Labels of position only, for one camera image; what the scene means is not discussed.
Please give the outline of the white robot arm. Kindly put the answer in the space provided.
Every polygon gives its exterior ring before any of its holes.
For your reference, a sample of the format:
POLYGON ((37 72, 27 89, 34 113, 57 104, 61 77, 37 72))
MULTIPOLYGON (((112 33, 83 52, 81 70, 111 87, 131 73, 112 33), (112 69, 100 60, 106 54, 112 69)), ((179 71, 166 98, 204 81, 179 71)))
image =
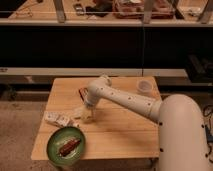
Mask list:
POLYGON ((104 98, 157 123, 158 171, 211 171, 203 114, 191 97, 173 94, 157 100, 111 85, 107 75, 89 82, 85 105, 95 108, 104 98))

